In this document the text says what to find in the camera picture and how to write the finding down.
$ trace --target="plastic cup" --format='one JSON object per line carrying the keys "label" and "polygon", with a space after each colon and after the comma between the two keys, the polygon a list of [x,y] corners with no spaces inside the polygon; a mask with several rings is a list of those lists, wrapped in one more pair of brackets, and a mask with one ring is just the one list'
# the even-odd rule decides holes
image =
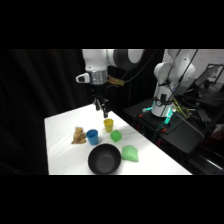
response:
{"label": "plastic cup", "polygon": [[104,121],[104,126],[107,132],[113,131],[114,121],[112,119],[106,119]]}
{"label": "plastic cup", "polygon": [[98,131],[97,130],[89,130],[86,133],[86,137],[88,138],[90,145],[98,144]]}

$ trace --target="table surface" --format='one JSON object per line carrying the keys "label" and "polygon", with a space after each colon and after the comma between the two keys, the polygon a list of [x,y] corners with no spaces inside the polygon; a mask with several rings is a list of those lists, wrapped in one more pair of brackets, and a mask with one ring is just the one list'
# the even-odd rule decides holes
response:
{"label": "table surface", "polygon": [[[152,99],[145,100],[143,102],[140,102],[139,104],[125,109],[124,113],[126,113],[130,117],[133,117],[136,114],[142,113],[143,108],[151,107],[152,103]],[[136,120],[149,130],[154,131],[155,126],[153,124],[155,123],[155,120],[164,121],[165,119],[158,118],[156,116],[153,116],[153,119],[154,120],[151,123],[145,121],[142,118],[137,118]],[[202,134],[206,134],[207,130],[205,127],[201,128],[199,126],[196,126],[193,122],[189,121],[189,119],[187,121],[197,130],[199,130]],[[159,136],[185,153],[191,152],[195,148],[195,146],[197,146],[198,143],[202,140],[202,136],[185,122],[183,122],[172,132],[168,134],[160,133]]]}
{"label": "table surface", "polygon": [[71,145],[75,127],[84,132],[97,129],[99,144],[109,143],[120,152],[124,146],[133,145],[138,149],[139,163],[123,161],[115,175],[191,175],[185,168],[166,155],[157,146],[139,134],[113,112],[114,130],[122,133],[122,140],[114,143],[105,131],[103,113],[89,105],[45,119],[48,167],[50,175],[93,175],[88,167],[88,156],[95,148],[89,142]]}

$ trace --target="white table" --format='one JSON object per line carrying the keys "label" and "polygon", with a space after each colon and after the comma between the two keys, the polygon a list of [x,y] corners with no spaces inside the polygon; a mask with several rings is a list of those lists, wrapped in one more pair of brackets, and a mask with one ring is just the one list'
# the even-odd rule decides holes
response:
{"label": "white table", "polygon": [[102,111],[89,105],[45,119],[48,166],[50,175],[92,175],[88,167],[88,156],[95,148],[89,142],[71,145],[75,127],[83,127],[87,132],[99,132],[99,144],[109,143],[120,151],[126,145],[133,145],[139,152],[139,163],[123,161],[115,172],[117,175],[190,175],[190,173],[167,156],[157,146],[139,134],[113,112],[114,130],[122,133],[122,140],[114,143],[105,131]]}

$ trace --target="cable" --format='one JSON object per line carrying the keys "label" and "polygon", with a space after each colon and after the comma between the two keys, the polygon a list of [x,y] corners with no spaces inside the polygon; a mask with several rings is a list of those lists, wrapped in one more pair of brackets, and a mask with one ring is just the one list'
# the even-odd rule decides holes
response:
{"label": "cable", "polygon": [[180,79],[179,79],[178,82],[176,83],[176,85],[175,85],[175,87],[174,87],[174,91],[173,91],[173,93],[172,93],[172,95],[170,96],[170,98],[169,98],[168,101],[170,101],[170,99],[172,99],[173,95],[175,94],[175,92],[176,92],[176,90],[177,90],[176,87],[182,82],[182,80],[183,80],[183,78],[184,78],[184,76],[185,76],[185,74],[186,74],[188,68],[189,68],[190,65],[192,64],[192,62],[193,62],[193,60],[194,60],[194,58],[195,58],[195,56],[196,56],[198,50],[199,50],[199,49],[197,49],[197,50],[195,51],[194,56],[192,57],[192,59],[191,59],[189,65],[187,66],[187,68],[186,68],[184,74],[180,77]]}
{"label": "cable", "polygon": [[183,111],[183,109],[180,107],[179,103],[177,102],[177,100],[173,97],[173,100],[174,100],[174,105],[175,105],[175,108],[176,108],[176,111],[178,113],[182,113],[186,118],[189,118],[191,116],[190,112],[188,111],[187,108],[184,108],[187,112],[188,112],[188,115],[186,115]]}
{"label": "cable", "polygon": [[129,71],[127,71],[124,76],[121,78],[121,80],[123,80],[125,78],[125,76],[128,74]]}
{"label": "cable", "polygon": [[155,54],[157,53],[157,51],[158,50],[156,50],[154,53],[153,53],[153,55],[150,57],[150,59],[146,62],[146,64],[142,67],[142,69],[133,77],[133,78],[131,78],[131,79],[129,79],[129,80],[127,80],[127,81],[125,81],[125,83],[128,83],[128,82],[130,82],[130,81],[132,81],[133,79],[135,79],[142,71],[143,71],[143,69],[146,67],[146,65],[152,60],[152,58],[155,56]]}

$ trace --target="plush toy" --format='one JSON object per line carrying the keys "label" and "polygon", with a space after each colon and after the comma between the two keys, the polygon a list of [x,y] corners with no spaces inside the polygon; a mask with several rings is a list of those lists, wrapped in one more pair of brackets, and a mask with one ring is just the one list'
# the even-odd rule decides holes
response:
{"label": "plush toy", "polygon": [[86,143],[86,134],[83,133],[83,128],[77,127],[73,137],[72,144],[84,144]]}

